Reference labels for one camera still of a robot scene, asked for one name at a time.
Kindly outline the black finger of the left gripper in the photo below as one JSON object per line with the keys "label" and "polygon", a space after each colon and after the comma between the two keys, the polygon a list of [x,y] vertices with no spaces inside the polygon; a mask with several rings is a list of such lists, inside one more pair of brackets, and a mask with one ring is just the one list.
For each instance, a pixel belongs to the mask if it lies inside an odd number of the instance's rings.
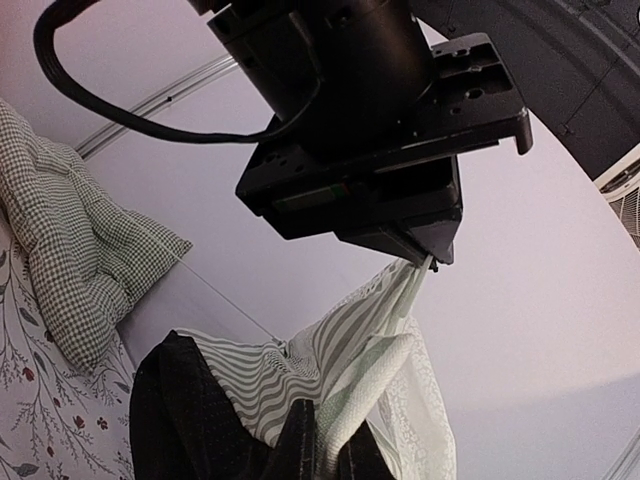
{"label": "black finger of the left gripper", "polygon": [[339,240],[423,265],[429,256],[437,262],[454,262],[455,220],[417,225],[387,223],[339,232]]}

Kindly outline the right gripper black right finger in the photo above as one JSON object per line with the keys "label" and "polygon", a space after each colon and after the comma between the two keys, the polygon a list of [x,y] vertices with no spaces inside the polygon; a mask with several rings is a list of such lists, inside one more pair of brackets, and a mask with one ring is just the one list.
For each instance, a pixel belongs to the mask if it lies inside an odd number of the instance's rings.
{"label": "right gripper black right finger", "polygon": [[364,421],[338,457],[340,480],[394,480],[367,421]]}

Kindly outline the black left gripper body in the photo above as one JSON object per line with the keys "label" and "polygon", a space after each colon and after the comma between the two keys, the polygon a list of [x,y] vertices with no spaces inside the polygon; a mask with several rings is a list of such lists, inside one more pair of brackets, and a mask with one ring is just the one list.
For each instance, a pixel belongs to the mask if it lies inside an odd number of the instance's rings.
{"label": "black left gripper body", "polygon": [[197,1],[273,110],[236,195],[282,237],[450,240],[460,154],[533,144],[493,42],[430,46],[405,1]]}

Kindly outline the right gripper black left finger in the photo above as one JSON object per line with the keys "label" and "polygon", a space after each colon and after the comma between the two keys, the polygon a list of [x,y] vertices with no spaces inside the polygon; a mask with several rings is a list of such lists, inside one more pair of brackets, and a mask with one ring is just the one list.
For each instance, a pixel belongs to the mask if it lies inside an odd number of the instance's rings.
{"label": "right gripper black left finger", "polygon": [[291,405],[276,447],[269,455],[263,478],[311,480],[315,466],[315,406],[297,399]]}

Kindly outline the green striped pet tent fabric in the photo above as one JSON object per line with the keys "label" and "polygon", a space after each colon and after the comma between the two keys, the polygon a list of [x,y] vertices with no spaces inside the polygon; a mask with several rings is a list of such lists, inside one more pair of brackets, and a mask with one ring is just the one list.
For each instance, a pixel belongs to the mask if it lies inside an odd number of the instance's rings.
{"label": "green striped pet tent fabric", "polygon": [[412,307],[436,266],[387,265],[283,346],[177,329],[141,361],[130,401],[138,479],[264,479],[288,411],[315,406],[313,479],[338,479],[367,421],[395,479],[453,479],[456,445]]}

